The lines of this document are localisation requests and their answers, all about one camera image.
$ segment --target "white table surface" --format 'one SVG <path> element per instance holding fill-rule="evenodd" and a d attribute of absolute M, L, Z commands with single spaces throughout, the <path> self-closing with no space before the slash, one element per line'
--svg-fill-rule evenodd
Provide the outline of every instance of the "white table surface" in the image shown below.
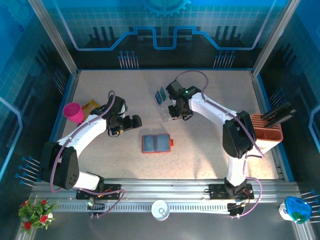
<path fill-rule="evenodd" d="M 79 156 L 79 167 L 105 178 L 222 179 L 227 175 L 228 158 L 222 147 L 222 133 L 202 115 L 188 121 L 163 121 L 155 93 L 174 80 L 181 70 L 86 70 L 82 71 L 73 102 L 82 106 L 95 100 L 103 105 L 108 92 L 125 99 L 129 115 L 139 115 L 143 126 L 111 138 L 105 132 L 95 138 Z M 249 72 L 204 70 L 209 78 L 205 94 L 235 110 L 259 113 Z M 204 77 L 195 72 L 179 79 L 185 88 L 202 89 Z M 63 136 L 76 128 L 67 120 Z M 141 153 L 142 135 L 170 134 L 170 153 Z M 248 176 L 277 179 L 270 152 L 264 159 L 250 158 Z"/>

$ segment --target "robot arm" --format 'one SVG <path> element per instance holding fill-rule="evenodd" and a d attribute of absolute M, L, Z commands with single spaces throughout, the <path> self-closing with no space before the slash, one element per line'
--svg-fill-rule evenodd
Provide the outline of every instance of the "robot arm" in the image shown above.
<path fill-rule="evenodd" d="M 124 99 L 116 96 L 115 101 L 107 114 L 95 121 L 92 121 L 110 106 L 112 96 L 108 103 L 94 109 L 88 118 L 78 126 L 73 132 L 57 142 L 48 141 L 42 149 L 39 178 L 45 182 L 50 182 L 54 161 L 62 146 L 76 135 L 63 149 L 60 161 L 57 164 L 53 184 L 66 190 L 71 188 L 87 189 L 101 192 L 104 188 L 104 178 L 89 172 L 79 170 L 78 158 L 82 151 L 100 134 L 105 131 L 110 136 L 118 136 L 121 132 L 142 126 L 138 115 L 126 116 L 126 102 Z"/>
<path fill-rule="evenodd" d="M 253 144 L 233 117 L 224 111 L 237 116 L 252 138 L 256 140 L 250 115 L 245 111 L 236 112 L 230 110 L 211 100 L 206 95 L 204 95 L 204 99 L 200 89 L 194 86 L 185 89 L 176 80 L 170 83 L 166 90 L 173 101 L 173 105 L 168 107 L 169 114 L 173 120 L 183 119 L 187 121 L 196 112 L 212 121 L 222 131 L 222 145 L 229 158 L 224 188 L 229 196 L 235 196 L 246 186 L 244 173 L 245 154 L 253 148 Z M 219 108 L 209 104 L 208 100 L 219 106 Z"/>

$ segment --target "gear logo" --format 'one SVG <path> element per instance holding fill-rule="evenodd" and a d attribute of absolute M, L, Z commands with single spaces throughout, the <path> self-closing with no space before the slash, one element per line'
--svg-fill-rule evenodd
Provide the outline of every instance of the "gear logo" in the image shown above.
<path fill-rule="evenodd" d="M 27 20 L 30 14 L 27 0 L 0 0 L 0 7 L 6 7 L 19 24 Z"/>
<path fill-rule="evenodd" d="M 167 16 L 173 17 L 174 14 L 180 14 L 181 10 L 186 9 L 186 5 L 190 4 L 190 0 L 142 0 L 143 8 L 148 10 L 150 14 L 157 17 Z"/>

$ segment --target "pink cup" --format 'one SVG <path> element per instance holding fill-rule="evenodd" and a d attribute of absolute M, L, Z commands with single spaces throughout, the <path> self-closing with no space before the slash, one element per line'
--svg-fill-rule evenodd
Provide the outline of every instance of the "pink cup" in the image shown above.
<path fill-rule="evenodd" d="M 70 102 L 63 108 L 65 115 L 71 122 L 81 124 L 85 118 L 85 113 L 77 102 Z"/>

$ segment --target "yellow object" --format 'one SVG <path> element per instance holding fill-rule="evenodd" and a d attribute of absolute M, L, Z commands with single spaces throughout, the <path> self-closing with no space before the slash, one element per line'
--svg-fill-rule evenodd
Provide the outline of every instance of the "yellow object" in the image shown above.
<path fill-rule="evenodd" d="M 99 107 L 100 107 L 100 105 L 98 103 L 96 103 L 95 100 L 91 100 L 86 105 L 82 106 L 82 110 L 84 112 L 83 121 L 85 121 L 88 118 L 88 116 L 90 115 L 92 110 L 99 108 Z"/>

